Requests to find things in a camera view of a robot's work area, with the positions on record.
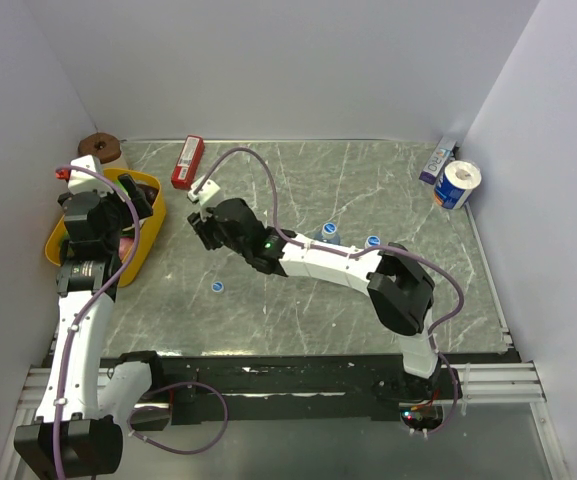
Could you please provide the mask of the blue Pocari bottle cap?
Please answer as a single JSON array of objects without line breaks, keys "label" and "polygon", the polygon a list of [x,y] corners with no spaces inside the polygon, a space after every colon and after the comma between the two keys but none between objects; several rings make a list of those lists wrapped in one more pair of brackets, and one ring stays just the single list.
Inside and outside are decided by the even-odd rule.
[{"label": "blue Pocari bottle cap", "polygon": [[216,281],[212,284],[211,289],[214,293],[223,293],[224,292],[224,284],[220,281]]}]

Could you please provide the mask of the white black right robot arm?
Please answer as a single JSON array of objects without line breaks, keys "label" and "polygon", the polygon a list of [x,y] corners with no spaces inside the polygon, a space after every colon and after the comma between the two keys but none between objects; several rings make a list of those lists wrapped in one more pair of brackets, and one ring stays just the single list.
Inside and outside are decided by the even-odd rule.
[{"label": "white black right robot arm", "polygon": [[380,323],[397,336],[407,391],[424,399],[439,388],[439,359],[428,333],[434,282],[419,263],[376,250],[354,257],[355,248],[265,226],[241,198],[201,200],[191,193],[189,199],[199,211],[188,222],[206,249],[227,247],[266,275],[310,277],[366,295]]}]

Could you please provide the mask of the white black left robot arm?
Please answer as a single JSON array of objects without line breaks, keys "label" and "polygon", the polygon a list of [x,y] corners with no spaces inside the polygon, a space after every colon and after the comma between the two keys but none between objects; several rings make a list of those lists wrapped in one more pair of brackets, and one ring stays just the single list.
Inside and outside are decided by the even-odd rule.
[{"label": "white black left robot arm", "polygon": [[57,274],[58,335],[45,393],[30,425],[15,431],[14,448],[41,479],[114,473],[128,417],[141,399],[166,389],[154,353],[132,354],[98,387],[103,336],[119,278],[131,262],[120,256],[122,232],[152,216],[145,193],[128,173],[111,181],[88,172],[93,184],[59,198],[67,237]]}]

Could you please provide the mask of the blue label Pocari bottle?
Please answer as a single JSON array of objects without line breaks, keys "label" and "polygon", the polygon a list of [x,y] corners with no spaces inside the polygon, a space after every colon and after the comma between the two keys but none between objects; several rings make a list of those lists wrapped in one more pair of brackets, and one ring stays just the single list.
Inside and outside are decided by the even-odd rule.
[{"label": "blue label Pocari bottle", "polygon": [[341,238],[337,226],[333,222],[327,222],[315,233],[314,240],[329,243],[333,245],[340,245]]}]

